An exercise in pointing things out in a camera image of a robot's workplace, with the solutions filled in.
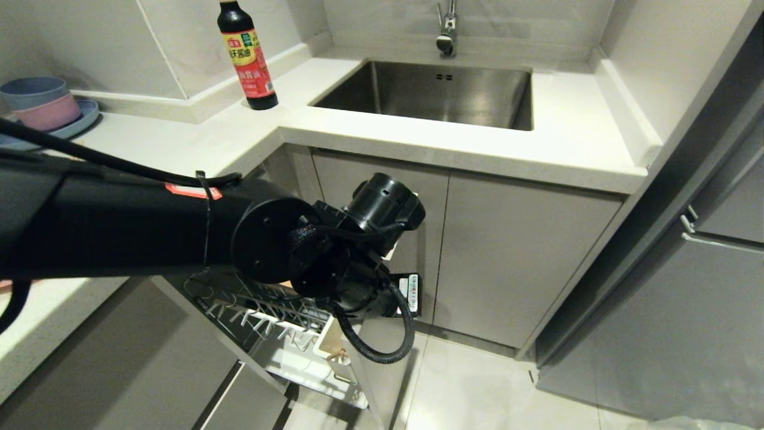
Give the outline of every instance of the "dish rack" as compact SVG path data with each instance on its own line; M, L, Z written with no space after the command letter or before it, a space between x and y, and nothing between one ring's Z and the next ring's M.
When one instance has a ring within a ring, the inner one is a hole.
M200 273L170 283L268 372L358 408L368 406L337 321L311 298L239 275Z

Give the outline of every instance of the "white tile floor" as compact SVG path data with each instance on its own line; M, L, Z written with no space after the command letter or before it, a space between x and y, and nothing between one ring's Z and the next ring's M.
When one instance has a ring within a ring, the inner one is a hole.
M532 363L417 333L395 430L626 430L638 419L538 391ZM366 411L300 391L285 430L374 428Z

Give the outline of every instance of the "pink bowl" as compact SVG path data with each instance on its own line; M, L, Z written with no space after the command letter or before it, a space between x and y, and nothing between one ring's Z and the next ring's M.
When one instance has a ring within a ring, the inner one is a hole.
M15 110L16 118L27 127L47 132L60 129L82 115L72 93L30 109Z

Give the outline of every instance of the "faucet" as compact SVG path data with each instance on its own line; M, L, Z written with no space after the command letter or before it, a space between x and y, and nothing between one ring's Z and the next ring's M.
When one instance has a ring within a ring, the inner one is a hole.
M451 0L448 12L442 14L438 3L438 22L440 22L440 35L435 41L440 50L441 58L456 57L456 0Z

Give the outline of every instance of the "soy sauce bottle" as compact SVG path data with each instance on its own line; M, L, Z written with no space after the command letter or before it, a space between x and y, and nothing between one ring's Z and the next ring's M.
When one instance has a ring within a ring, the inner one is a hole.
M252 18L242 11L235 0L220 0L218 28L223 33L225 47L238 74L241 88L252 109L270 109L279 104L274 85Z

